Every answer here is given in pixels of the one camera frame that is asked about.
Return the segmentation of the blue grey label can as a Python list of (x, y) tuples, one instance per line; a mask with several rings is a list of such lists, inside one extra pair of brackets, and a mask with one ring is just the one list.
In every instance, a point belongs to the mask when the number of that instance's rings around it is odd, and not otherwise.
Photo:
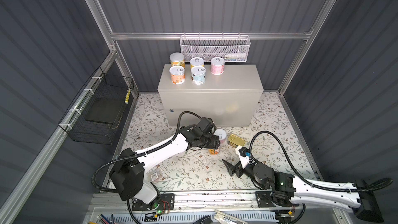
[(191, 69), (191, 79), (195, 85), (202, 85), (206, 79), (206, 68), (203, 66), (194, 66)]

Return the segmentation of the orange peach label can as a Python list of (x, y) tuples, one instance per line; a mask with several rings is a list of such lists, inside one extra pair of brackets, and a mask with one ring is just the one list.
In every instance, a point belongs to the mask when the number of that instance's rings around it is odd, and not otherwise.
[(185, 82), (185, 69), (183, 66), (175, 65), (169, 69), (171, 81), (174, 85), (181, 85)]

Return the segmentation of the pink label can front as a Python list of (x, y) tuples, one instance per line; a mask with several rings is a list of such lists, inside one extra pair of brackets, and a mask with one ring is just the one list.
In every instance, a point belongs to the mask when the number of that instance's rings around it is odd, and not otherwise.
[(225, 60), (221, 57), (214, 57), (210, 62), (210, 71), (213, 75), (222, 75), (224, 73)]

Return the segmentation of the yellow label can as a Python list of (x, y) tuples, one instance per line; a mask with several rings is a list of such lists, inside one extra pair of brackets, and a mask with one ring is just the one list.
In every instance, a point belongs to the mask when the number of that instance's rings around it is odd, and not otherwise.
[(204, 66), (204, 59), (200, 57), (194, 57), (190, 60), (191, 68), (195, 66)]

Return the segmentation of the green orange label can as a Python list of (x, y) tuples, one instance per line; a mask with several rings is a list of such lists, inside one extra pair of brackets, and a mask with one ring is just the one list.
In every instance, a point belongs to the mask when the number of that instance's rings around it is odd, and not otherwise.
[(184, 55), (180, 52), (175, 52), (170, 55), (171, 66), (182, 66), (185, 67)]

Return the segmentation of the orange can plain lid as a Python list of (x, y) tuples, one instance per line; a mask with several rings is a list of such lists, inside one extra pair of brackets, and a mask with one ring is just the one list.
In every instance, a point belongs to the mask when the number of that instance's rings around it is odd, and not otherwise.
[(219, 149), (210, 149), (210, 150), (209, 150), (209, 153), (210, 153), (211, 155), (217, 155), (217, 154), (219, 153)]

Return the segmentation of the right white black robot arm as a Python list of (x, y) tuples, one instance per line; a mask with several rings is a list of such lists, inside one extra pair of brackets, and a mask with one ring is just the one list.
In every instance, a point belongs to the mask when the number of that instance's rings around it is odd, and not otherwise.
[(352, 212), (356, 218), (366, 222), (384, 221), (374, 194), (380, 187), (379, 183), (368, 184), (362, 179), (354, 183), (303, 180), (292, 174), (276, 172), (259, 162), (246, 166), (226, 160), (223, 163), (230, 176), (246, 175), (251, 179), (258, 188), (256, 197), (260, 207), (312, 204)]

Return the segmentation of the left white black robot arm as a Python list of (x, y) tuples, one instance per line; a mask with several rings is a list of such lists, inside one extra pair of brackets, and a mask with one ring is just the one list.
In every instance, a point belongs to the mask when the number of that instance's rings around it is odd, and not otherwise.
[(218, 149), (219, 137), (214, 134), (213, 121), (203, 117), (198, 124), (182, 127), (170, 139), (149, 148), (132, 151), (125, 149), (110, 171), (110, 179), (123, 201), (138, 199), (156, 208), (161, 195), (156, 186), (145, 180), (146, 174), (163, 161), (189, 149)]

